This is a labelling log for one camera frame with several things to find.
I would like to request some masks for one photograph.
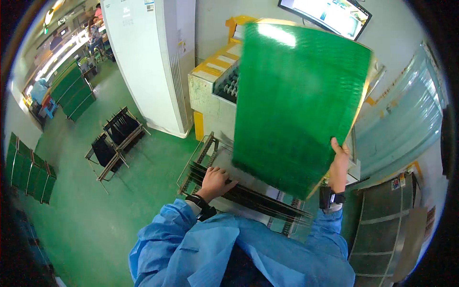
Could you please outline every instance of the worker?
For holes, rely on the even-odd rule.
[[[57,30],[53,32],[53,40],[50,43],[50,50],[53,51],[62,42],[62,37],[59,35]]]
[[[331,139],[329,188],[344,192],[349,149]],[[353,286],[346,240],[339,235],[342,203],[319,209],[305,244],[233,214],[196,216],[233,188],[224,169],[209,167],[202,188],[161,208],[129,254],[134,286]]]
[[[101,20],[104,19],[104,17],[102,16],[102,8],[101,8],[101,4],[100,3],[97,3],[97,5],[95,6],[94,17],[99,18]]]
[[[30,91],[30,97],[32,100],[36,100],[39,105],[45,98],[45,95],[48,93],[48,85],[45,78],[41,78],[34,83],[32,90]]]
[[[103,21],[99,18],[92,18],[88,22],[88,27],[86,30],[87,37],[89,38],[89,51],[94,52],[95,47],[103,49],[102,35],[99,32],[99,28],[102,26]]]

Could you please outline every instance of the factory floor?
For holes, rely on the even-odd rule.
[[[175,182],[198,142],[194,130],[180,139],[149,129],[151,136],[146,134],[127,154],[129,168],[122,166],[104,182],[107,195],[84,155],[102,125],[121,107],[127,106],[140,121],[142,117],[116,63],[101,63],[91,83],[97,101],[74,124],[58,109],[36,147],[36,153],[56,168],[50,204],[41,205],[21,193],[20,202],[67,286],[131,286],[127,260],[136,233],[161,206],[174,201]],[[361,194],[347,194],[342,235],[349,246],[361,204]]]

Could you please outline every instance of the monitor screen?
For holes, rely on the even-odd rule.
[[[279,7],[351,40],[357,39],[371,18],[352,0],[279,0]]]

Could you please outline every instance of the wrist strap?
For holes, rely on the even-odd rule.
[[[319,196],[319,208],[329,209],[332,203],[340,204],[346,202],[346,197],[341,193],[334,193],[331,187],[321,186]]]
[[[193,202],[194,204],[196,204],[201,210],[204,210],[204,209],[207,209],[209,208],[209,205],[207,204],[207,202],[199,195],[197,194],[192,194],[192,195],[189,195],[185,198],[185,200],[189,200],[191,202]]]
[[[188,195],[185,200],[193,202],[201,209],[201,213],[199,213],[201,216],[198,218],[199,221],[204,221],[217,214],[215,207],[209,206],[209,204],[197,194]]]

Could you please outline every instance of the white air purifier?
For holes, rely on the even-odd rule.
[[[150,128],[181,138],[193,125],[196,0],[101,0],[118,67]]]

